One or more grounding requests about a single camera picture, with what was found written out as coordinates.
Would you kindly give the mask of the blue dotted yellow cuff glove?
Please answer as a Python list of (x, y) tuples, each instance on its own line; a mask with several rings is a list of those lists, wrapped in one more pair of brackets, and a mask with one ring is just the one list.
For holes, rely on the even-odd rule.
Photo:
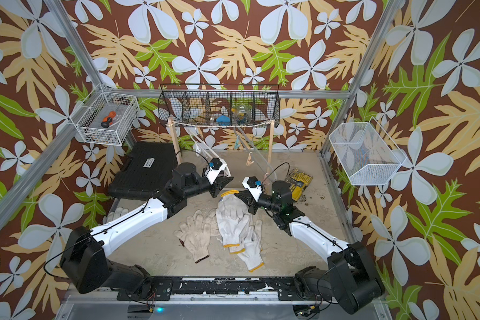
[(236, 193), (238, 193), (238, 191), (233, 190), (221, 195), (222, 199), (218, 204), (216, 217), (217, 214), (220, 213), (232, 218), (238, 217), (240, 219), (248, 214), (248, 206), (235, 196)]

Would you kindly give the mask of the white clip hanger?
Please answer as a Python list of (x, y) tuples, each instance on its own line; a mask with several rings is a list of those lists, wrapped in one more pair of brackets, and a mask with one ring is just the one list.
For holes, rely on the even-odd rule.
[(225, 164), (225, 169), (223, 170), (225, 176), (231, 177), (231, 172), (224, 158), (220, 157), (208, 144), (206, 144), (205, 140), (199, 135), (198, 129), (193, 126), (184, 126), (183, 128), (194, 142), (193, 150), (204, 156), (208, 161), (211, 161), (213, 158), (218, 158), (222, 163)]

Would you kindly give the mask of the beige cotton glove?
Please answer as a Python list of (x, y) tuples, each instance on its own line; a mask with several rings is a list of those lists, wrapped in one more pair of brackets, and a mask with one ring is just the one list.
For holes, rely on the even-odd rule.
[(192, 255), (195, 263), (209, 257), (209, 244), (213, 236), (219, 233), (217, 220), (214, 213), (203, 214), (197, 210), (192, 216), (179, 224), (179, 229), (174, 231), (182, 246)]

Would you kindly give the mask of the wooden drying rack frame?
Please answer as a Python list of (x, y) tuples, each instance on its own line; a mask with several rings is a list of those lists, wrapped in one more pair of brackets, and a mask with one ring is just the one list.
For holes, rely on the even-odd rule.
[[(196, 127), (201, 138), (204, 139), (206, 144), (208, 144), (220, 157), (225, 157), (225, 153), (228, 151), (246, 153), (244, 164), (247, 167), (252, 165), (258, 167), (263, 174), (263, 178), (265, 180), (270, 179), (269, 175), (273, 171), (274, 120), (264, 121), (257, 125), (238, 125), (236, 123), (231, 123), (231, 125), (228, 126), (220, 126), (216, 123), (212, 125), (196, 125), (177, 120), (171, 115), (168, 117), (166, 128), (171, 135), (177, 161), (179, 163), (183, 161), (183, 157), (179, 154), (180, 151), (184, 149), (194, 151), (194, 142), (183, 128), (184, 126)], [(177, 128), (180, 128), (187, 133), (190, 141), (193, 142), (191, 147), (182, 147), (179, 144)]]

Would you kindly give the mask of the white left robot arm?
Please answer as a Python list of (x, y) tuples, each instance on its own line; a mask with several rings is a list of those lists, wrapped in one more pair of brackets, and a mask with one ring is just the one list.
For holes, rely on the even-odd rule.
[(81, 294), (109, 287), (122, 289), (136, 299), (151, 297), (153, 277), (144, 268), (115, 263), (108, 256), (137, 234), (181, 211), (188, 198), (205, 192), (217, 197), (232, 179), (222, 158), (214, 157), (203, 173), (192, 163), (179, 164), (165, 188), (154, 191), (143, 205), (93, 229), (73, 230), (61, 256), (61, 269)]

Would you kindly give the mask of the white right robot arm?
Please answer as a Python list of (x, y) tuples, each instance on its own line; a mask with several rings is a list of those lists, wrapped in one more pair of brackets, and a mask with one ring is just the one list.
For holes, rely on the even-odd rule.
[(338, 304), (353, 315), (385, 293), (381, 277), (361, 242), (348, 243), (318, 227), (294, 204), (290, 184), (275, 181), (265, 193), (256, 177), (243, 180), (244, 191), (236, 196), (250, 213), (265, 209), (279, 229), (302, 241), (327, 262), (327, 269), (310, 266), (293, 277), (295, 291), (303, 299), (316, 298)]

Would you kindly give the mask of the white glove behind left arm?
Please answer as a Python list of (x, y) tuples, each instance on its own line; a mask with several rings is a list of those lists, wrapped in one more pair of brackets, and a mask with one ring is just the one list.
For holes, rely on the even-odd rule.
[(117, 207), (115, 210), (113, 211), (110, 211), (102, 220), (102, 224), (105, 225), (111, 221), (114, 221), (118, 218), (120, 218), (121, 216), (125, 215), (125, 214), (128, 214), (129, 213), (129, 209), (125, 209), (125, 208), (122, 208), (122, 207)]

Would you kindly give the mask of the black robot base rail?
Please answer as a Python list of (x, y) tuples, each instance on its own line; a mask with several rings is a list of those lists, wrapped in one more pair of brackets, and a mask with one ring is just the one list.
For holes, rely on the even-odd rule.
[(173, 301), (178, 295), (229, 297), (274, 294), (277, 301), (333, 301), (325, 280), (306, 282), (302, 277), (153, 277), (148, 289), (118, 291), (119, 301)]

